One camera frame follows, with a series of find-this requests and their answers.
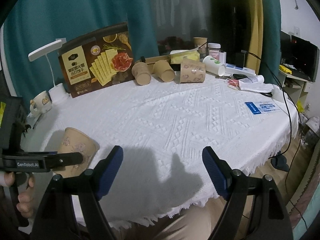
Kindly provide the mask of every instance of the beige pants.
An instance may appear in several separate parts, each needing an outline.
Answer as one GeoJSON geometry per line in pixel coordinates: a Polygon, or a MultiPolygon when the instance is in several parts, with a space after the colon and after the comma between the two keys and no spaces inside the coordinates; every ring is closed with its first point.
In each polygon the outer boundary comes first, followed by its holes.
{"type": "Polygon", "coordinates": [[[208,205],[203,208],[191,205],[171,219],[159,219],[154,226],[135,223],[128,230],[114,233],[118,240],[207,240],[222,212],[216,211],[215,215],[209,211],[208,205]]]}

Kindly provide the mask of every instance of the round badge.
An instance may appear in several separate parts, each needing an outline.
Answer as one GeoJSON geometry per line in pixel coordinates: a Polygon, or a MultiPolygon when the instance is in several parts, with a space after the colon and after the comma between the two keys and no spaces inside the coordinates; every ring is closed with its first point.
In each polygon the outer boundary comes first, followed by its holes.
{"type": "Polygon", "coordinates": [[[98,55],[100,53],[100,47],[98,45],[94,45],[91,48],[91,54],[92,55],[98,55]]]}

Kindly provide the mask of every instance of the metal bolt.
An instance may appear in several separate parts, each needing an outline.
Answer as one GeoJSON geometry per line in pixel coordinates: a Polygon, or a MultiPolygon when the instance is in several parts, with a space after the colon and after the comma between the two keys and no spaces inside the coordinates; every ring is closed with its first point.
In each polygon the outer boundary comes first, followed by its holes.
{"type": "Polygon", "coordinates": [[[87,175],[87,176],[90,176],[93,174],[93,169],[87,169],[84,171],[84,174],[87,175]]]}
{"type": "Polygon", "coordinates": [[[240,171],[240,170],[237,170],[237,169],[234,169],[234,170],[232,171],[232,173],[233,173],[234,175],[236,175],[236,176],[240,176],[240,175],[241,175],[241,171],[240,171]]]}
{"type": "Polygon", "coordinates": [[[267,180],[267,181],[272,181],[272,176],[267,174],[266,176],[264,176],[264,178],[267,180]]]}
{"type": "Polygon", "coordinates": [[[53,180],[58,181],[59,179],[61,179],[62,176],[60,174],[56,174],[52,177],[53,180]]]}

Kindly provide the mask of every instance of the television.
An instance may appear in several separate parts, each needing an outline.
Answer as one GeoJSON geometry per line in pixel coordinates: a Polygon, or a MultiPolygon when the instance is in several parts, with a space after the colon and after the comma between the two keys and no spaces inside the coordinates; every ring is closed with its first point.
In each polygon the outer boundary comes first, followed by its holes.
{"type": "Polygon", "coordinates": [[[291,36],[280,31],[280,50],[283,63],[290,64],[292,59],[291,36]]]}
{"type": "Polygon", "coordinates": [[[319,65],[319,48],[310,41],[292,35],[291,49],[293,66],[305,73],[310,81],[315,82],[319,65]]]}

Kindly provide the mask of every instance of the blue gripper pad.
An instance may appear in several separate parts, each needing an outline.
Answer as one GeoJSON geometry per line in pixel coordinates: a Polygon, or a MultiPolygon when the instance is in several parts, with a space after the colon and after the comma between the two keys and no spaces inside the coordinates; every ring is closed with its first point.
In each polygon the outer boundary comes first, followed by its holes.
{"type": "Polygon", "coordinates": [[[225,161],[218,158],[210,146],[203,149],[202,161],[217,193],[225,200],[228,200],[230,196],[228,188],[231,184],[231,168],[225,161]]]}
{"type": "Polygon", "coordinates": [[[103,196],[108,194],[122,160],[123,149],[120,146],[115,146],[108,157],[99,161],[94,168],[94,180],[97,187],[95,195],[97,200],[100,200],[103,196]]]}

